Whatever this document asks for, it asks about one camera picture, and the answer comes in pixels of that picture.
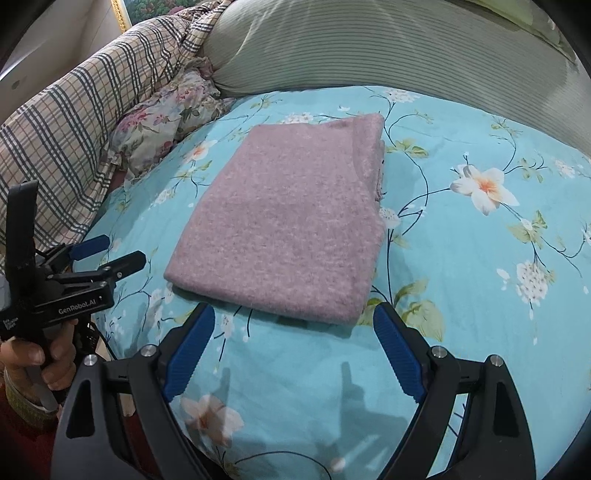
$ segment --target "framed painting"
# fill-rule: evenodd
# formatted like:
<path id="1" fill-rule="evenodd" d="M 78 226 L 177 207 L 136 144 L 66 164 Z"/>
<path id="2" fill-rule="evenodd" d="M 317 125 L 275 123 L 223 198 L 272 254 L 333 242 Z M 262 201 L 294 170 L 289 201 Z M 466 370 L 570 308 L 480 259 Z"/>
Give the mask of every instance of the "framed painting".
<path id="1" fill-rule="evenodd" d="M 201 3 L 199 0 L 111 0 L 122 32 L 143 20 L 173 14 Z"/>

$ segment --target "hand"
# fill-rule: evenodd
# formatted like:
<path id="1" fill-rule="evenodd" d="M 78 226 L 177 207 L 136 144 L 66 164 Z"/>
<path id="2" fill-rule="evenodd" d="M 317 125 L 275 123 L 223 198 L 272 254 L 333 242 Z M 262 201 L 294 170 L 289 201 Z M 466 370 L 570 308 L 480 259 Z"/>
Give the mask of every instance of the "hand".
<path id="1" fill-rule="evenodd" d="M 72 338 L 74 325 L 77 323 L 78 320 L 64 322 L 59 335 L 50 345 L 51 357 L 54 362 L 41 371 L 41 376 L 51 390 L 63 390 L 69 387 L 74 379 L 76 347 L 72 343 Z M 24 367 L 42 365 L 43 363 L 45 363 L 45 354 L 36 343 L 17 338 L 0 343 L 0 364 L 4 364 L 16 389 L 33 403 L 38 403 L 39 399 L 33 392 L 33 384 Z"/>

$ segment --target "plaid fabric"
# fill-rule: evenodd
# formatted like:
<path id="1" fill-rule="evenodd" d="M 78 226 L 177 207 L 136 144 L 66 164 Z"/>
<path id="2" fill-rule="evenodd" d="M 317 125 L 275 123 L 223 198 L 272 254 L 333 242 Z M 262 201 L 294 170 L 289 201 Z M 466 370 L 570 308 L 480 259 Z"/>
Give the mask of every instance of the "plaid fabric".
<path id="1" fill-rule="evenodd" d="M 9 186 L 39 181 L 37 248 L 82 239 L 113 175 L 103 147 L 125 112 L 196 56 L 223 0 L 144 21 L 14 112 L 0 127 L 0 265 Z"/>

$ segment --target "sleeve cuff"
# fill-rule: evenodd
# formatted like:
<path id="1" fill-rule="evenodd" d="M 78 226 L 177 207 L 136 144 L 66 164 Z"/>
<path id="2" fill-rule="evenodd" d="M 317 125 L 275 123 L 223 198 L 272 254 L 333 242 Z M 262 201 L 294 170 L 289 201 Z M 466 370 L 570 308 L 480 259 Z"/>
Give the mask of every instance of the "sleeve cuff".
<path id="1" fill-rule="evenodd" d="M 8 404 L 29 426 L 43 432 L 51 430 L 55 426 L 57 412 L 48 411 L 27 400 L 13 385 L 6 370 L 4 371 L 4 383 L 6 383 Z"/>

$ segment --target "silver screw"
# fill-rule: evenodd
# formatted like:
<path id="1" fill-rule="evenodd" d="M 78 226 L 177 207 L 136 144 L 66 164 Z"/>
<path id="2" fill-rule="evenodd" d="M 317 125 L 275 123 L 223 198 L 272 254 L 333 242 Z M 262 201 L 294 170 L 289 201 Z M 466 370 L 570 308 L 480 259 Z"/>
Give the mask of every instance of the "silver screw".
<path id="1" fill-rule="evenodd" d="M 436 345 L 431 348 L 431 353 L 435 358 L 443 358 L 447 356 L 447 350 L 445 350 L 442 346 Z"/>
<path id="2" fill-rule="evenodd" d="M 491 355 L 491 363 L 495 367 L 502 367 L 505 361 L 499 355 Z"/>
<path id="3" fill-rule="evenodd" d="M 152 356 L 156 353 L 156 346 L 155 345 L 144 345 L 139 352 L 141 353 L 142 356 Z"/>
<path id="4" fill-rule="evenodd" d="M 99 358 L 95 354 L 91 353 L 90 355 L 86 355 L 84 357 L 84 364 L 87 367 L 92 367 L 95 363 L 97 363 L 98 360 Z"/>

